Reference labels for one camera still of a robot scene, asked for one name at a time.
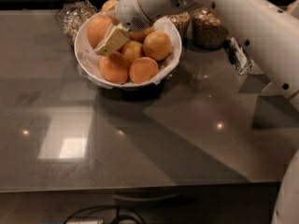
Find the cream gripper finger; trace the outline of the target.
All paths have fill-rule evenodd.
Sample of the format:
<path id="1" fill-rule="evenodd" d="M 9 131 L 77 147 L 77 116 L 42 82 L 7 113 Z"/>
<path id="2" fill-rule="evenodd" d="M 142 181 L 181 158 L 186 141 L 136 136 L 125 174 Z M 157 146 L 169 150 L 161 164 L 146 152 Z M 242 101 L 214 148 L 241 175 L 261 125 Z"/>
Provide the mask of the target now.
<path id="1" fill-rule="evenodd" d="M 118 26 L 115 26 L 108 35 L 107 41 L 94 51 L 100 56 L 107 56 L 122 48 L 129 41 L 129 33 Z"/>
<path id="2" fill-rule="evenodd" d="M 107 41 L 108 35 L 115 27 L 113 22 L 96 23 L 93 26 L 93 48 L 96 49 Z"/>

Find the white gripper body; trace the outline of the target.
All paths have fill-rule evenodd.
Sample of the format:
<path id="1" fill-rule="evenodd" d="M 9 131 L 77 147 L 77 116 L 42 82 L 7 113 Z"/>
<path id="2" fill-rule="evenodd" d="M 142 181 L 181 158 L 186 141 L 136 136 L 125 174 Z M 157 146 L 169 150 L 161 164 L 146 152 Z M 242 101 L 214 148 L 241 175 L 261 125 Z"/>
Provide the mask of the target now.
<path id="1" fill-rule="evenodd" d="M 161 17 L 179 13 L 183 0 L 119 0 L 116 17 L 133 32 L 151 27 Z"/>

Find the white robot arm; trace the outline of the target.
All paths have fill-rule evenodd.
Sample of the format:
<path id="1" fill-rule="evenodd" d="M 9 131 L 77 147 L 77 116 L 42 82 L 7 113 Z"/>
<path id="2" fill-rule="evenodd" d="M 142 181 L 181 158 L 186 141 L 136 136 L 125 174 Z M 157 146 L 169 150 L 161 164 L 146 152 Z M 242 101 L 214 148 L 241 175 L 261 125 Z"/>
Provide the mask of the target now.
<path id="1" fill-rule="evenodd" d="M 269 78 L 263 95 L 281 95 L 299 111 L 299 20 L 266 0 L 119 0 L 122 32 L 140 32 L 163 15 L 204 5 L 214 10 Z"/>

